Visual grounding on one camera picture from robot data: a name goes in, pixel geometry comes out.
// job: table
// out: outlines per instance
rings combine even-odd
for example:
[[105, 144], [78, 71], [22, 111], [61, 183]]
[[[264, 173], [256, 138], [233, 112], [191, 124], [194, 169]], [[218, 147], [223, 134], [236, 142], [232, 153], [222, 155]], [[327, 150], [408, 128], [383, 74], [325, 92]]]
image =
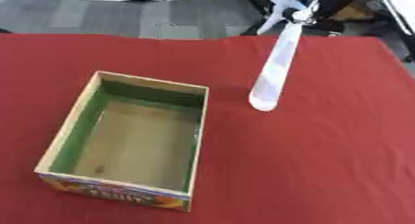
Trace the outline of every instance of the table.
[[[247, 96], [275, 39], [0, 36], [1, 223], [415, 223], [415, 84], [386, 46], [302, 38], [280, 104]], [[32, 172], [109, 70], [211, 88], [191, 213], [61, 193]]]

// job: box wall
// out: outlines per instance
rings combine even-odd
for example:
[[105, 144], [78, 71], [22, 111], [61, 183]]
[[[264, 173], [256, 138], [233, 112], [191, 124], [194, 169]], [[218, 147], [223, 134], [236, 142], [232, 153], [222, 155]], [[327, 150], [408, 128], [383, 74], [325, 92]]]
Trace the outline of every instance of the box wall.
[[49, 174], [40, 174], [39, 176], [55, 189], [64, 192], [126, 201], [140, 205], [190, 211], [189, 197], [172, 195], [170, 193], [152, 192], [130, 186], [107, 184], [94, 180], [68, 179]]

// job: printed label on box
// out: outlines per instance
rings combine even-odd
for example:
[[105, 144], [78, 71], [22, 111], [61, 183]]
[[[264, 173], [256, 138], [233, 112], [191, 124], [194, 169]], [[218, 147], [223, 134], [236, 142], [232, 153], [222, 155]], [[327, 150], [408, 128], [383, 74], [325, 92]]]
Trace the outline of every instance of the printed label on box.
[[188, 211], [189, 200], [185, 197], [138, 190], [93, 180], [67, 179], [53, 175], [40, 175], [40, 177], [60, 191]]

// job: open box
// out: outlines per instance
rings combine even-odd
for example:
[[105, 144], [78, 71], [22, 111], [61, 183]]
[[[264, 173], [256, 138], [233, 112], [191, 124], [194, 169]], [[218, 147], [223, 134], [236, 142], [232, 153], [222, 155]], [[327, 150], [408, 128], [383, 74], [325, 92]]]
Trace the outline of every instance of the open box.
[[208, 88], [98, 71], [35, 172], [59, 190], [190, 210]]

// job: clear plastic tube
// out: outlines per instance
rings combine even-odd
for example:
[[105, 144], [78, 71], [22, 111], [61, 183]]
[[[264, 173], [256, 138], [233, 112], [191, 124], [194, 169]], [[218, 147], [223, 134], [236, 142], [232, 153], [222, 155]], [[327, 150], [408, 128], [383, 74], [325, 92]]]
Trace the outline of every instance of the clear plastic tube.
[[302, 27], [294, 23], [285, 26], [249, 95], [249, 102], [255, 109], [271, 111], [278, 105]]

